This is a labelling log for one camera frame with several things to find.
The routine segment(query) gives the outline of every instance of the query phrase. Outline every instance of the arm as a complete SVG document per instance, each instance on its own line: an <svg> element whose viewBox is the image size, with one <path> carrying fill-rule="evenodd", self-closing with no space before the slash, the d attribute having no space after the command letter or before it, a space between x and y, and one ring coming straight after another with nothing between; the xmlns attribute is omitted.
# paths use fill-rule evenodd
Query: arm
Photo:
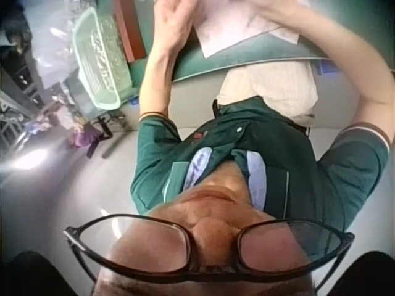
<svg viewBox="0 0 395 296"><path fill-rule="evenodd" d="M368 42L295 0L248 0L266 19L284 25L320 47L361 93L353 123L379 128L388 141L395 135L395 82Z"/></svg>
<svg viewBox="0 0 395 296"><path fill-rule="evenodd" d="M197 0L157 0L154 4L154 44L140 90L140 117L168 118L172 76L178 53L191 32Z"/></svg>

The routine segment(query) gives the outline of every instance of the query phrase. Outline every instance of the table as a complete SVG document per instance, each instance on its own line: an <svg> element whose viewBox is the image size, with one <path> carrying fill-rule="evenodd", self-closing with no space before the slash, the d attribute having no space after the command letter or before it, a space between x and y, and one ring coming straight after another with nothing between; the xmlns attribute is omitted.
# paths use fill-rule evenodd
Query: table
<svg viewBox="0 0 395 296"><path fill-rule="evenodd" d="M99 9L109 11L111 0L100 0ZM356 32L373 44L388 65L395 69L395 13L393 0L310 0L313 9ZM147 52L153 39L153 0L134 0ZM274 60L324 59L327 56L314 44L301 38L293 45L271 35L260 35L224 50L208 59L203 57L198 41L187 44L175 69L175 81L231 68L237 65ZM147 59L130 64L134 87L141 86Z"/></svg>

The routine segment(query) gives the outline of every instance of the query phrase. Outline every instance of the shirt sleeve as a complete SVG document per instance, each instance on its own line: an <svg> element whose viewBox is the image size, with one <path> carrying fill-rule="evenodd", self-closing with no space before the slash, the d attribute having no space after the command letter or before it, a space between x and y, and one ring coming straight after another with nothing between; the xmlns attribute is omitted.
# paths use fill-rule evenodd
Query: shirt sleeve
<svg viewBox="0 0 395 296"><path fill-rule="evenodd" d="M325 222L346 230L372 194L388 162L389 139L374 126L345 129L318 162Z"/></svg>
<svg viewBox="0 0 395 296"><path fill-rule="evenodd" d="M139 123L137 164L131 184L131 195L139 213L144 213L151 203L143 188L156 188L161 176L151 174L161 162L181 142L176 126L159 115L144 117Z"/></svg>

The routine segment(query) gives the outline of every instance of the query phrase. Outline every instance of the neck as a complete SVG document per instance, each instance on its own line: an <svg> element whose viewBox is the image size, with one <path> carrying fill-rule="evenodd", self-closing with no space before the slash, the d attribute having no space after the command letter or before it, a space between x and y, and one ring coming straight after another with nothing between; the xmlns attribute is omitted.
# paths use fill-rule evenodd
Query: neck
<svg viewBox="0 0 395 296"><path fill-rule="evenodd" d="M238 202L251 204L248 185L239 166L235 162L221 164L200 185L225 187L233 193L233 197Z"/></svg>

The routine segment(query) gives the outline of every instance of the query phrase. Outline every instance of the mouth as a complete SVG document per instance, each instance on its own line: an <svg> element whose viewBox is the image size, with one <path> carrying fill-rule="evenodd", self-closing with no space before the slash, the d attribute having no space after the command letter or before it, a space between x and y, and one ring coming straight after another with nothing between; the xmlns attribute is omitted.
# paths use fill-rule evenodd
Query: mouth
<svg viewBox="0 0 395 296"><path fill-rule="evenodd" d="M191 196L187 197L184 199L181 204L185 202L197 202L197 201L202 201L202 200L207 200L207 199L214 199L214 200L224 200L227 202L235 202L233 199L231 199L229 196L226 194L220 192L220 191L215 191L215 190L201 190L199 192L195 192Z"/></svg>

